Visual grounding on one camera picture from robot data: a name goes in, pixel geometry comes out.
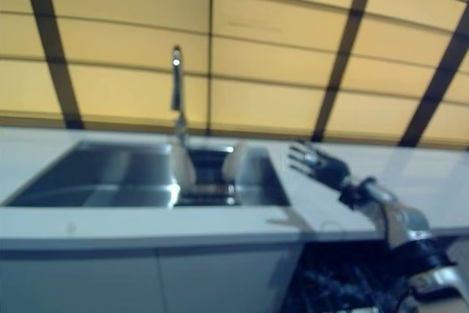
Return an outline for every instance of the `kitchen counter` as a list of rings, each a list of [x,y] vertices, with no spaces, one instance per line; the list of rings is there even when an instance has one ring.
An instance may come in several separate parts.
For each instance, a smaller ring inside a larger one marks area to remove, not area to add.
[[[82,140],[158,143],[172,136],[87,130],[0,129],[0,203]],[[241,139],[192,136],[191,144]],[[245,139],[266,147],[291,207],[19,208],[0,207],[2,249],[214,246],[363,240],[372,224],[338,202],[338,194],[288,168],[285,141]],[[358,177],[374,175],[422,209],[438,235],[469,235],[469,153],[321,144]]]

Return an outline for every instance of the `dish rack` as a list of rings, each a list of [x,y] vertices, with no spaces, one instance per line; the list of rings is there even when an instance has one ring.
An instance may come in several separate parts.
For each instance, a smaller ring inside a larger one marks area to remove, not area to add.
[[[303,250],[281,313],[395,312],[406,293],[385,243],[311,243]]]

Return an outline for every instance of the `sink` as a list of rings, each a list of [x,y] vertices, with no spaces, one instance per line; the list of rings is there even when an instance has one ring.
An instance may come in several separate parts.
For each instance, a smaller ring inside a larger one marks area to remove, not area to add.
[[[169,144],[84,141],[16,192],[7,207],[288,206],[265,148],[249,147],[240,177],[221,168],[232,147],[189,149],[196,185],[182,193],[172,176]]]

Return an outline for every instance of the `cabinet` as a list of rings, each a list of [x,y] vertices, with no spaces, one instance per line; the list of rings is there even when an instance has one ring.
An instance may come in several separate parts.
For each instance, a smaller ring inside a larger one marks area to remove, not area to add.
[[[2,313],[164,313],[153,250],[4,252]]]
[[[1,313],[274,313],[302,244],[0,254]]]
[[[160,250],[167,313],[274,313],[302,244]]]

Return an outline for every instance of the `robotic hand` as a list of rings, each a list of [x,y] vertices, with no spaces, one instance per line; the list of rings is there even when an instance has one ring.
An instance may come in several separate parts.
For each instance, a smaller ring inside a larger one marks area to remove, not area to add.
[[[384,236],[409,287],[398,312],[469,312],[469,281],[420,210],[402,204],[373,177],[355,181],[345,162],[308,142],[292,145],[289,158],[292,169],[340,192],[339,201],[363,213]]]

